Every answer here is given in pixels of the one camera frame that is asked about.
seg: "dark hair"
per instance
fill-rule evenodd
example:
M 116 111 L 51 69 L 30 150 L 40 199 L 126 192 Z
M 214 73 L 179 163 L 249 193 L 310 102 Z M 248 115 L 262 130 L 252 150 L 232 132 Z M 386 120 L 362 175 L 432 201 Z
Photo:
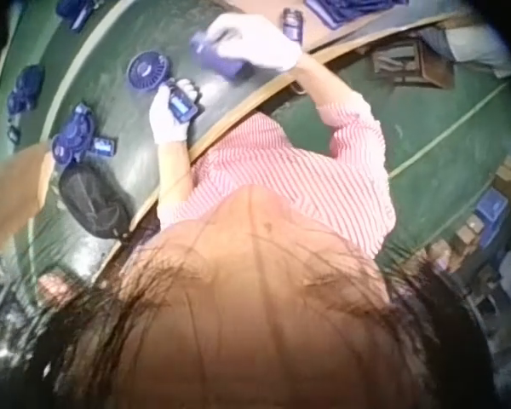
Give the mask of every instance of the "dark hair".
M 398 248 L 388 251 L 399 260 L 409 255 Z M 180 272 L 158 268 L 122 301 L 119 290 L 83 288 L 59 309 L 43 311 L 37 333 L 25 346 L 25 359 L 0 377 L 0 408 L 115 407 L 114 383 L 125 340 L 135 325 L 151 323 L 157 311 L 147 294 L 166 294 Z M 385 274 L 393 306 L 379 315 L 378 323 L 398 343 L 404 342 L 399 334 L 406 334 L 410 352 L 422 362 L 422 371 L 413 374 L 421 383 L 415 407 L 498 407 L 490 351 L 458 292 L 427 260 L 409 272 L 395 263 Z M 89 363 L 79 359 L 84 354 L 90 354 Z

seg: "striped shirt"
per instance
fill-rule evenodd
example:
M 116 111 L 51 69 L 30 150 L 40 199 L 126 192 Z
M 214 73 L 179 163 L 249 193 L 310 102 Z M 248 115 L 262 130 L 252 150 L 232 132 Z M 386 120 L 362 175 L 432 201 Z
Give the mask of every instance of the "striped shirt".
M 262 185 L 374 257 L 395 223 L 381 126 L 359 94 L 318 112 L 332 128 L 330 157 L 293 147 L 279 124 L 255 113 L 192 167 L 186 202 L 158 207 L 161 227 L 201 217 L 242 186 Z

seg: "blue component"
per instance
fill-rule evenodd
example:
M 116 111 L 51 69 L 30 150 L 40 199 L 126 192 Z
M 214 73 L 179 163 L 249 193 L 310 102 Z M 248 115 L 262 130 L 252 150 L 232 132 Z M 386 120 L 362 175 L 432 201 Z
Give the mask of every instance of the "blue component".
M 166 84 L 170 89 L 170 111 L 180 124 L 189 122 L 198 113 L 197 104 L 176 86 L 174 79 L 170 79 Z
M 17 128 L 14 125 L 10 125 L 8 127 L 8 139 L 13 143 L 14 145 L 19 145 L 20 142 L 20 129 Z
M 407 4 L 408 0 L 304 0 L 304 3 L 326 26 L 336 30 L 363 15 Z
M 493 187 L 488 189 L 480 198 L 475 208 L 475 215 L 485 224 L 479 240 L 481 248 L 484 249 L 496 237 L 508 215 L 508 211 L 507 198 Z
M 234 60 L 220 57 L 212 44 L 205 41 L 203 32 L 196 32 L 191 39 L 192 51 L 201 66 L 209 68 L 227 79 L 234 80 L 248 72 L 250 63 L 244 60 Z
M 138 54 L 129 63 L 127 81 L 138 91 L 154 91 L 169 77 L 169 60 L 157 51 Z
M 282 32 L 291 41 L 303 44 L 303 13 L 286 7 L 282 12 Z
M 15 88 L 8 95 L 8 114 L 13 117 L 31 111 L 37 105 L 44 79 L 42 66 L 27 66 L 15 81 Z
M 53 156 L 58 164 L 81 162 L 95 137 L 95 117 L 89 107 L 78 104 L 54 139 Z
M 93 138 L 93 144 L 89 151 L 99 156 L 111 158 L 116 154 L 117 143 L 111 138 L 96 136 Z
M 96 0 L 59 0 L 55 12 L 70 24 L 74 32 L 80 32 L 98 6 Z

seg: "white glove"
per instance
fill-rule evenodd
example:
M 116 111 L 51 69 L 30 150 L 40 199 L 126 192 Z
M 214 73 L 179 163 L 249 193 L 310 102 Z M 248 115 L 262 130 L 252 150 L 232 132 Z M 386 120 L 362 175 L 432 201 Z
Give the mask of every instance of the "white glove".
M 281 72 L 293 68 L 302 55 L 299 43 L 258 14 L 222 14 L 208 27 L 206 40 L 215 43 L 220 57 L 246 60 Z
M 198 92 L 188 79 L 180 79 L 176 82 L 186 95 L 195 102 Z M 158 145 L 167 142 L 184 142 L 187 140 L 187 128 L 189 122 L 180 124 L 169 109 L 170 89 L 167 85 L 161 85 L 152 106 L 150 107 L 150 125 L 153 131 L 153 140 Z

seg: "black bag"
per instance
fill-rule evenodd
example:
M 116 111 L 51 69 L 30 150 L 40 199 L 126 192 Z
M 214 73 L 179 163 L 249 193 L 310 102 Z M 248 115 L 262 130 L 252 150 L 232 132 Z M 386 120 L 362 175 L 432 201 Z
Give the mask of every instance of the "black bag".
M 76 221 L 100 239 L 125 239 L 130 213 L 118 190 L 88 163 L 66 167 L 59 179 L 59 192 Z

